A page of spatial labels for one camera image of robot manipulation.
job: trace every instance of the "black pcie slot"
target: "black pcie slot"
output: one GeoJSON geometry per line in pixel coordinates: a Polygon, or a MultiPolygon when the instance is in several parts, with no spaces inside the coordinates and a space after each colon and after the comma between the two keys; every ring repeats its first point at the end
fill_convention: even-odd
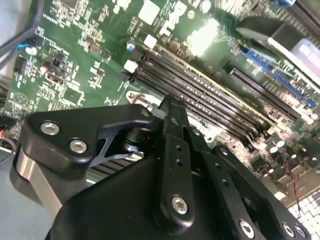
{"type": "Polygon", "coordinates": [[[312,35],[320,39],[319,16],[313,11],[306,0],[296,0],[292,7],[287,8],[287,11],[300,21],[312,35]]]}
{"type": "Polygon", "coordinates": [[[234,129],[231,129],[230,127],[224,125],[223,123],[216,120],[215,118],[208,116],[207,112],[204,112],[203,109],[199,109],[199,107],[194,105],[188,97],[186,97],[184,94],[181,94],[179,91],[177,91],[177,89],[174,89],[172,86],[164,83],[163,81],[154,80],[153,77],[148,76],[145,72],[138,71],[138,74],[136,74],[135,77],[137,78],[137,80],[139,82],[143,83],[145,86],[148,86],[151,89],[156,90],[157,92],[163,94],[164,96],[170,94],[176,98],[179,98],[179,99],[185,101],[185,103],[188,105],[188,109],[191,112],[195,113],[200,118],[202,118],[206,122],[212,124],[213,126],[216,126],[217,128],[220,128],[221,130],[225,131],[227,134],[229,134],[233,138],[235,138],[241,142],[243,140],[246,140],[246,138],[244,136],[242,136],[241,134],[236,132],[234,129]]]}
{"type": "Polygon", "coordinates": [[[301,115],[291,109],[291,107],[283,102],[280,98],[272,94],[270,91],[266,90],[263,86],[258,84],[256,81],[252,80],[243,71],[232,64],[228,64],[226,67],[227,73],[236,81],[244,83],[247,87],[251,89],[258,97],[271,104],[279,112],[286,115],[289,119],[296,121],[301,118],[301,115]]]}
{"type": "Polygon", "coordinates": [[[252,136],[252,140],[254,140],[257,137],[253,136],[254,132],[251,129],[245,127],[244,125],[241,125],[239,122],[236,122],[234,119],[228,117],[223,112],[206,103],[202,99],[196,98],[193,92],[190,92],[187,89],[186,91],[183,91],[183,84],[181,84],[181,82],[176,81],[174,77],[170,77],[169,72],[165,72],[163,69],[159,69],[155,65],[150,66],[148,65],[148,63],[143,66],[142,71],[144,71],[146,74],[148,74],[151,78],[155,79],[156,81],[166,83],[171,88],[176,89],[177,93],[186,96],[189,99],[189,102],[195,102],[202,108],[208,109],[211,112],[210,117],[214,117],[221,124],[229,127],[232,126],[232,128],[234,130],[237,130],[237,132],[239,132],[242,136],[251,133],[250,135],[252,136]]]}
{"type": "Polygon", "coordinates": [[[178,65],[165,53],[161,53],[161,55],[157,54],[160,53],[147,54],[149,58],[148,61],[166,69],[167,73],[173,73],[175,75],[172,76],[174,79],[181,79],[184,82],[181,87],[184,87],[185,89],[186,87],[193,87],[194,91],[202,93],[202,95],[198,95],[198,97],[201,97],[205,102],[207,102],[208,104],[215,104],[217,107],[219,107],[219,111],[224,112],[224,114],[229,115],[230,117],[238,117],[241,122],[245,123],[247,126],[250,126],[250,129],[253,128],[258,133],[261,133],[261,127],[259,127],[261,125],[260,123],[245,115],[240,109],[237,109],[228,103],[228,101],[233,102],[233,99],[230,99],[229,96],[224,97],[224,100],[219,98],[225,94],[218,89],[210,87],[206,83],[207,81],[205,79],[202,79],[193,72],[178,65]]]}

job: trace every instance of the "pcie slot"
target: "pcie slot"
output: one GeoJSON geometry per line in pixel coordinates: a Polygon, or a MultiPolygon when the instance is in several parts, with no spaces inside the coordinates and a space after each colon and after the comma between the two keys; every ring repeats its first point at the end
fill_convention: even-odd
{"type": "Polygon", "coordinates": [[[159,92],[163,95],[171,94],[176,98],[184,100],[186,102],[186,104],[188,105],[188,109],[191,112],[197,114],[199,117],[201,117],[206,122],[225,131],[227,134],[234,137],[235,139],[237,139],[239,141],[243,141],[245,139],[244,136],[242,136],[241,134],[236,132],[234,129],[222,124],[220,121],[218,121],[215,118],[208,115],[207,112],[204,112],[203,109],[201,109],[199,106],[192,103],[192,101],[188,97],[186,97],[184,94],[181,94],[180,92],[178,92],[172,86],[170,86],[162,81],[155,81],[153,77],[148,76],[145,72],[138,71],[138,74],[135,77],[137,77],[138,81],[143,83],[145,86],[148,86],[151,89],[155,89],[157,92],[159,92]]]}
{"type": "Polygon", "coordinates": [[[250,128],[255,129],[255,131],[257,131],[258,133],[261,133],[261,131],[259,132],[259,130],[261,129],[259,127],[261,125],[260,123],[245,115],[241,109],[236,109],[234,106],[229,104],[228,101],[232,103],[234,103],[235,101],[218,89],[210,87],[209,84],[206,83],[207,81],[205,79],[201,79],[193,72],[182,68],[182,66],[180,65],[177,65],[177,63],[174,62],[173,59],[171,59],[169,56],[166,56],[165,54],[162,54],[159,57],[157,57],[157,55],[155,54],[147,54],[147,56],[149,57],[149,61],[151,61],[153,64],[157,66],[160,65],[167,70],[167,73],[175,74],[175,76],[172,76],[172,78],[180,78],[185,83],[182,84],[181,87],[185,89],[187,87],[194,88],[194,93],[196,93],[197,91],[203,93],[200,95],[198,94],[198,97],[203,99],[208,104],[215,104],[220,111],[224,112],[224,114],[227,114],[231,117],[236,116],[242,122],[250,126],[250,128]]]}
{"type": "Polygon", "coordinates": [[[241,123],[235,121],[231,117],[228,117],[223,112],[219,111],[217,108],[203,101],[201,98],[195,97],[194,92],[190,91],[190,89],[188,90],[185,88],[186,91],[183,91],[182,89],[184,88],[184,85],[181,82],[177,81],[174,77],[169,76],[169,72],[165,72],[162,69],[157,68],[157,66],[155,65],[150,66],[148,65],[148,63],[143,66],[143,71],[145,71],[145,73],[147,73],[150,77],[154,78],[155,80],[159,82],[162,81],[167,85],[171,86],[172,88],[176,89],[176,91],[179,94],[185,95],[191,102],[196,102],[198,105],[201,105],[206,109],[210,110],[212,113],[211,117],[218,117],[217,119],[221,122],[221,124],[227,125],[229,127],[232,126],[233,129],[237,129],[237,131],[241,133],[243,136],[248,133],[251,133],[250,135],[252,135],[252,140],[254,140],[254,138],[257,137],[254,136],[255,133],[250,128],[241,125],[241,123]]]}
{"type": "Polygon", "coordinates": [[[310,107],[314,108],[316,106],[316,103],[310,99],[307,99],[303,93],[299,90],[297,90],[295,87],[293,87],[289,82],[286,81],[286,79],[281,76],[280,74],[273,72],[268,64],[266,64],[264,61],[262,61],[259,57],[255,56],[255,54],[248,50],[243,49],[242,50],[244,54],[246,54],[251,60],[253,60],[257,65],[259,65],[265,72],[267,72],[269,75],[274,77],[276,80],[278,80],[280,83],[282,83],[291,93],[296,95],[298,98],[306,102],[310,107]]]}
{"type": "Polygon", "coordinates": [[[266,90],[263,86],[259,85],[257,82],[252,80],[249,76],[247,76],[236,66],[229,64],[227,66],[227,73],[236,81],[244,83],[258,97],[261,97],[263,100],[271,104],[275,109],[286,115],[291,120],[296,121],[301,118],[301,115],[299,113],[291,109],[289,105],[287,105],[280,98],[266,90]]]}
{"type": "Polygon", "coordinates": [[[307,30],[320,39],[320,19],[319,16],[312,10],[311,6],[306,0],[296,0],[292,7],[287,8],[288,12],[292,14],[307,30]]]}

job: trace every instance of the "red wire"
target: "red wire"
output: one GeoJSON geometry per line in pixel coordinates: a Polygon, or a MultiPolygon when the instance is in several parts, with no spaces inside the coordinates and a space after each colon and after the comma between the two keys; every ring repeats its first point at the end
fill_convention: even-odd
{"type": "Polygon", "coordinates": [[[290,177],[292,179],[292,186],[293,186],[294,196],[295,196],[295,199],[296,199],[296,204],[298,205],[298,217],[297,217],[297,219],[299,219],[301,217],[301,207],[299,205],[300,201],[299,201],[299,196],[298,196],[298,190],[296,188],[296,179],[295,179],[295,176],[292,173],[288,163],[285,164],[285,167],[286,167],[286,170],[290,174],[290,177]]]}

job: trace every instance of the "black metal arm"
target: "black metal arm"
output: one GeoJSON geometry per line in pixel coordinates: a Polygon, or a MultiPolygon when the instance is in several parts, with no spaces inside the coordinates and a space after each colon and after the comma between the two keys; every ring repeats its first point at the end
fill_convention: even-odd
{"type": "Polygon", "coordinates": [[[171,96],[152,113],[140,105],[34,113],[19,144],[11,182],[54,217],[47,240],[311,239],[226,147],[209,149],[171,96]],[[86,186],[90,166],[133,151],[144,158],[86,186]]]}

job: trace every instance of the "silver screw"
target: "silver screw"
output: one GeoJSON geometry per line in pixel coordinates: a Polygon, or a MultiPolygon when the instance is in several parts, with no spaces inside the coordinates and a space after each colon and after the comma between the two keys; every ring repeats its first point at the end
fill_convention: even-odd
{"type": "Polygon", "coordinates": [[[220,151],[223,153],[223,155],[227,156],[228,155],[228,151],[224,148],[221,148],[220,151]]]}
{"type": "Polygon", "coordinates": [[[197,135],[197,136],[200,136],[200,132],[199,132],[199,130],[198,129],[196,129],[196,128],[194,128],[193,129],[193,132],[195,133],[195,135],[197,135]]]}
{"type": "Polygon", "coordinates": [[[70,149],[77,154],[82,154],[87,151],[87,144],[82,140],[72,140],[70,142],[70,149]]]}
{"type": "Polygon", "coordinates": [[[60,127],[53,122],[42,123],[40,129],[44,134],[48,135],[56,135],[60,132],[60,127]]]}
{"type": "Polygon", "coordinates": [[[288,224],[286,224],[286,223],[284,222],[284,223],[282,223],[282,226],[283,226],[285,232],[286,232],[290,237],[292,237],[292,238],[295,237],[294,231],[291,229],[291,227],[288,226],[288,224]]]}
{"type": "Polygon", "coordinates": [[[295,229],[298,231],[298,233],[300,233],[300,235],[301,235],[302,237],[304,237],[304,238],[307,237],[305,231],[303,231],[303,229],[302,229],[301,227],[299,227],[297,224],[294,225],[294,227],[295,227],[295,229]]]}
{"type": "Polygon", "coordinates": [[[143,116],[149,117],[149,113],[146,110],[142,110],[141,113],[143,116]]]}
{"type": "Polygon", "coordinates": [[[174,117],[171,118],[171,122],[173,122],[175,125],[179,125],[179,122],[177,119],[175,119],[174,117]]]}
{"type": "Polygon", "coordinates": [[[188,205],[185,200],[183,200],[179,196],[174,196],[172,198],[172,207],[176,210],[179,214],[186,214],[188,211],[188,205]]]}
{"type": "Polygon", "coordinates": [[[241,231],[249,238],[249,239],[254,239],[255,237],[255,232],[252,228],[252,226],[247,223],[245,220],[240,220],[239,221],[239,226],[241,231]]]}

